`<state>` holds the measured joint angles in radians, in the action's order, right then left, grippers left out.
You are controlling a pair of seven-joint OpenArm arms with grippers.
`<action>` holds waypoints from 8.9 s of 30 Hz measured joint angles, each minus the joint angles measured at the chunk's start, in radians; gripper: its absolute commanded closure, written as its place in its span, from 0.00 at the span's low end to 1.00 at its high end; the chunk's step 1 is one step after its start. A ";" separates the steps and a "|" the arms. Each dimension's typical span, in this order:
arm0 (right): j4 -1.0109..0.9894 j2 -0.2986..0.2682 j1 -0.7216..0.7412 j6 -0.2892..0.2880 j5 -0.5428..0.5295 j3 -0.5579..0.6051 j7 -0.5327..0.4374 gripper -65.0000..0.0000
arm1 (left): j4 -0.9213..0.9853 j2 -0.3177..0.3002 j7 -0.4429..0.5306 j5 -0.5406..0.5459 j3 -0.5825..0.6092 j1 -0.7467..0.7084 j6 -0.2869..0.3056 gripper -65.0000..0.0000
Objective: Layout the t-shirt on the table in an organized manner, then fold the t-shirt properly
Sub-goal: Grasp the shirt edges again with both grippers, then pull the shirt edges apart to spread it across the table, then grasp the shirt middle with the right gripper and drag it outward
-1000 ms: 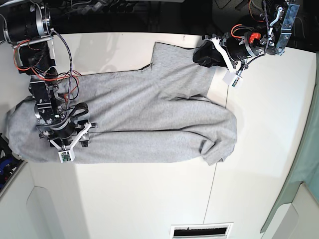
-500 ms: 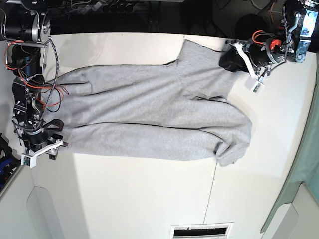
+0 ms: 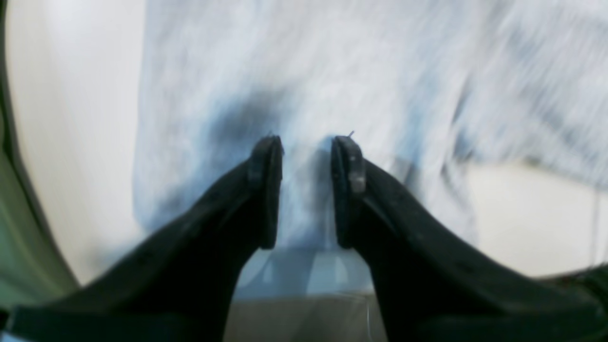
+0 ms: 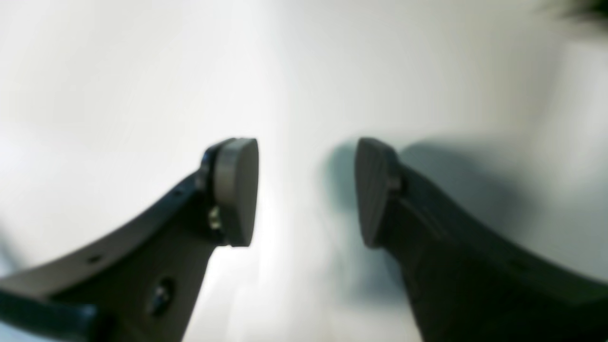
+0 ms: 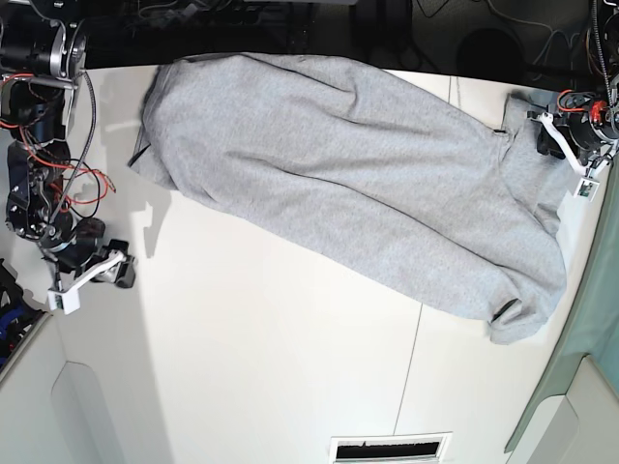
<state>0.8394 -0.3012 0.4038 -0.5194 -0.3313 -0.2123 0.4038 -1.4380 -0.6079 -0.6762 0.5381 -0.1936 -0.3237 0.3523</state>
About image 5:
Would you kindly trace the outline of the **robot arm image left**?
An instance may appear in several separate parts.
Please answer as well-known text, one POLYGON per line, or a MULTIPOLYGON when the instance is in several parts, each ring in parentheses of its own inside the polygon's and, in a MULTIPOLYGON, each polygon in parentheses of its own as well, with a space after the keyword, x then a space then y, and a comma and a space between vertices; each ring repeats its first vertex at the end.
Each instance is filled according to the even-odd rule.
POLYGON ((103 242, 105 224, 78 211, 70 190, 80 176, 94 179, 90 205, 115 190, 110 178, 74 158, 67 142, 81 84, 87 13, 77 1, 4 1, 1 4, 1 127, 9 132, 6 222, 38 246, 56 276, 83 277, 130 288, 134 259, 124 241, 103 242))

